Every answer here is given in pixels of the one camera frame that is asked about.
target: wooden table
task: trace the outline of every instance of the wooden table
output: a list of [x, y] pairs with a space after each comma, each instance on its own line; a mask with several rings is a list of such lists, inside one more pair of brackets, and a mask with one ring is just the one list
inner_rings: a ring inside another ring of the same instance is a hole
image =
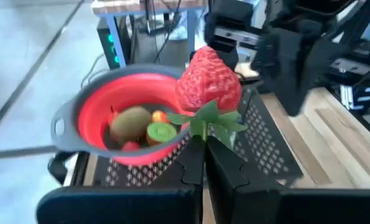
[[[152, 9], [152, 3], [156, 11], [167, 10], [168, 5], [171, 9], [177, 8], [179, 0], [150, 0], [149, 9]], [[180, 9], [193, 8], [193, 7], [205, 7], [206, 0], [181, 0]], [[120, 12], [134, 12], [134, 11], [145, 11], [144, 1], [141, 0], [95, 0], [92, 2], [92, 11], [94, 14], [109, 14], [109, 13], [120, 13]]]
[[[197, 23], [195, 11], [204, 9], [207, 5], [206, 2], [207, 0], [180, 0], [179, 10], [187, 11], [188, 55], [195, 50], [195, 29]], [[106, 19], [121, 68], [125, 67], [127, 62], [124, 57], [123, 49], [121, 48], [116, 17], [145, 14], [146, 9], [144, 3], [145, 1], [141, 0], [95, 0], [91, 4], [93, 13]], [[152, 12], [152, 4], [154, 4], [155, 12], [160, 14], [163, 12], [175, 11], [178, 7], [179, 0], [150, 0], [149, 3], [149, 11]]]
[[[248, 66], [239, 64], [236, 71], [258, 75]], [[312, 90], [295, 118], [273, 94], [261, 98], [303, 172], [293, 188], [370, 189], [370, 132], [331, 93]], [[203, 223], [214, 224], [208, 190], [203, 203]]]

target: collapsible colander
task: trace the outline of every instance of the collapsible colander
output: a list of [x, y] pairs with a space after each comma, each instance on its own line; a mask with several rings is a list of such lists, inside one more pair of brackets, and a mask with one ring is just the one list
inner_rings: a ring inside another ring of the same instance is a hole
[[[56, 112], [51, 124], [53, 143], [63, 151], [87, 151], [125, 165], [148, 165], [163, 159], [187, 135], [184, 126], [169, 142], [136, 152], [108, 149], [105, 131], [112, 108], [120, 112], [132, 106], [160, 105], [174, 113], [190, 114], [182, 111], [175, 99], [181, 74], [179, 69], [161, 65], [131, 65], [108, 72]], [[58, 123], [63, 123], [63, 131], [57, 131]]]

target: concrete floor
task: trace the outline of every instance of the concrete floor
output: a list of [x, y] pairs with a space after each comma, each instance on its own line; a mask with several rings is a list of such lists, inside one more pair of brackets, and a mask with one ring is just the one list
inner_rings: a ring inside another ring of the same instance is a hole
[[[0, 1], [0, 109], [75, 8], [76, 0]], [[51, 144], [50, 120], [80, 89], [103, 52], [98, 18], [82, 5], [0, 123], [0, 151]], [[95, 70], [107, 68], [105, 59]], [[33, 224], [35, 206], [58, 187], [47, 172], [51, 154], [0, 160], [0, 224]]]

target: red fruit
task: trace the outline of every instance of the red fruit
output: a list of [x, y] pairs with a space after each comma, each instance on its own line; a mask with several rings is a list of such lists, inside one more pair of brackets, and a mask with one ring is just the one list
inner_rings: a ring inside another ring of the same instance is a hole
[[241, 97], [237, 75], [227, 67], [211, 47], [198, 50], [178, 80], [175, 94], [185, 111], [196, 112], [211, 100], [218, 109], [236, 110]]
[[141, 148], [138, 142], [129, 141], [126, 142], [121, 148], [122, 152], [134, 152], [138, 151]]

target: wooden surface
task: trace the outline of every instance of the wooden surface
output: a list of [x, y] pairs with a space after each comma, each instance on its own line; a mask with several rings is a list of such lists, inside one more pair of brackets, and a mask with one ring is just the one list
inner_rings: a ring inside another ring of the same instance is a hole
[[[236, 71], [258, 76], [239, 64]], [[310, 92], [303, 112], [290, 118], [273, 94], [261, 95], [304, 174], [293, 188], [370, 189], [370, 132], [326, 89]], [[204, 192], [204, 224], [214, 224]]]
[[[150, 0], [149, 10], [152, 11], [151, 3], [154, 2], [156, 11], [167, 9], [162, 0]], [[178, 6], [179, 0], [164, 0], [164, 2], [174, 11]], [[203, 7], [206, 6], [206, 0], [181, 0], [180, 8]], [[141, 0], [95, 0], [91, 5], [94, 14], [119, 14], [125, 12], [145, 11], [144, 1]]]

